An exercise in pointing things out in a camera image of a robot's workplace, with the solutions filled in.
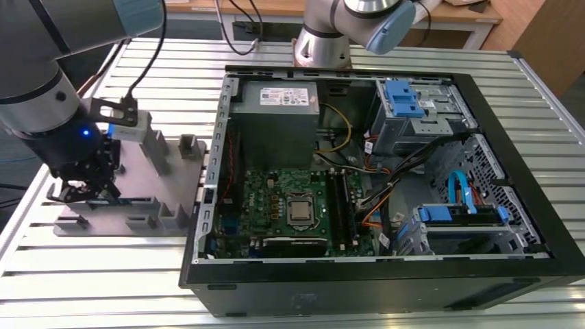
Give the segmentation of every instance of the black computer chassis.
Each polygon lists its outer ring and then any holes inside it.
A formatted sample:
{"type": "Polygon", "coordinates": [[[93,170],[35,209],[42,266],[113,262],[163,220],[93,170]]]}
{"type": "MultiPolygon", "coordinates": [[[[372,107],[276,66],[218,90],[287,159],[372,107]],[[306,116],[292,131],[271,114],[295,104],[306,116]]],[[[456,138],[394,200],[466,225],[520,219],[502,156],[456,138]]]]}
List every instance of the black computer chassis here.
{"type": "Polygon", "coordinates": [[[216,317],[404,313],[490,308],[544,287],[585,277],[585,258],[471,75],[374,70],[228,66],[228,77],[276,80],[338,77],[447,77],[458,85],[508,181],[534,219],[551,258],[423,260],[376,263],[238,263],[192,265],[192,223],[179,285],[216,317]]]}

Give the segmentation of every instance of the orange wire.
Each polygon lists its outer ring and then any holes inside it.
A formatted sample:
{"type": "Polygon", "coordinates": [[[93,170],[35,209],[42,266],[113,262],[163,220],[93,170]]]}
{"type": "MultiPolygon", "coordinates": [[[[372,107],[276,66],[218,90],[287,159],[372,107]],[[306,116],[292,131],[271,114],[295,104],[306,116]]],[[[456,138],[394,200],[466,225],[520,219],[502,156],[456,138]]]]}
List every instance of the orange wire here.
{"type": "Polygon", "coordinates": [[[364,226],[375,226],[378,228],[382,228],[383,226],[380,224],[376,223],[370,223],[370,217],[372,217],[372,215],[375,214],[376,210],[380,209],[380,207],[383,206],[384,202],[388,200],[388,198],[391,197],[392,192],[380,200],[380,202],[378,203],[378,205],[375,206],[375,208],[371,210],[371,212],[367,214],[367,216],[364,217],[363,220],[363,225],[364,226]]]}
{"type": "MultiPolygon", "coordinates": [[[[372,167],[370,166],[370,158],[371,158],[371,154],[366,156],[366,166],[364,166],[364,167],[366,167],[368,170],[376,170],[376,168],[372,168],[372,167]]],[[[391,170],[387,169],[387,168],[383,168],[383,171],[384,171],[387,174],[391,173],[391,170]]]]}
{"type": "Polygon", "coordinates": [[[476,202],[479,203],[479,204],[486,204],[486,202],[484,202],[484,199],[482,198],[482,196],[480,196],[480,194],[479,194],[479,191],[478,191],[478,189],[476,189],[476,187],[474,186],[474,185],[470,185],[470,187],[472,188],[472,194],[474,194],[474,196],[475,196],[475,198],[476,198],[476,202]]]}

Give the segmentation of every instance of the aluminum table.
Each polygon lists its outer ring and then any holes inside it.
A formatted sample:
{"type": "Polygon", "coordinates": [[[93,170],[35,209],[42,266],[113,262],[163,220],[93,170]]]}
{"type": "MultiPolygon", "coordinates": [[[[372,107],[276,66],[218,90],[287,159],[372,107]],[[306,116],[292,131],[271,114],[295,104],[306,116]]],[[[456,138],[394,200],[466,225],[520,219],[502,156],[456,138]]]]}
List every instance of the aluminum table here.
{"type": "MultiPolygon", "coordinates": [[[[114,101],[143,72],[155,39],[137,39],[93,91],[114,101]]],[[[247,42],[238,43],[243,50],[247,42]]],[[[292,65],[292,47],[264,43],[240,57],[223,41],[168,40],[135,90],[167,138],[208,141],[227,64],[292,65]]],[[[522,59],[506,52],[352,48],[358,69],[470,73],[575,239],[585,249],[585,133],[522,59]]],[[[0,328],[583,328],[585,280],[484,311],[218,319],[182,290],[186,238],[58,237],[63,206],[43,205],[54,178],[41,169],[0,235],[0,328]]]]}

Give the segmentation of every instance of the open computer tower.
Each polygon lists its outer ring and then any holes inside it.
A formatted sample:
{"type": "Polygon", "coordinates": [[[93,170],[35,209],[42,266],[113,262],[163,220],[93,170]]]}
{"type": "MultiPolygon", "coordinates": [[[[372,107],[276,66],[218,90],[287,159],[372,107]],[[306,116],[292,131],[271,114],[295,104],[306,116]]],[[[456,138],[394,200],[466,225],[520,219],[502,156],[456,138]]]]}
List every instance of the open computer tower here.
{"type": "Polygon", "coordinates": [[[483,309],[584,277],[470,75],[227,72],[180,278],[216,316],[483,309]]]}

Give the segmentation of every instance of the screw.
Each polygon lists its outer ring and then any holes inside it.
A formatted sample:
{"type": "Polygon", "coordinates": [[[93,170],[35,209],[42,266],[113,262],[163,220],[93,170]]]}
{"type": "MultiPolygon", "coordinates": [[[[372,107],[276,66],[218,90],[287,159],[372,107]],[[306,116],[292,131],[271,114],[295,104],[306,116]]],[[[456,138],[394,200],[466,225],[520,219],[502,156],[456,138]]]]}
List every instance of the screw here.
{"type": "Polygon", "coordinates": [[[58,92],[58,94],[55,95],[55,99],[58,101],[66,101],[67,100],[67,95],[63,91],[58,92]]]}

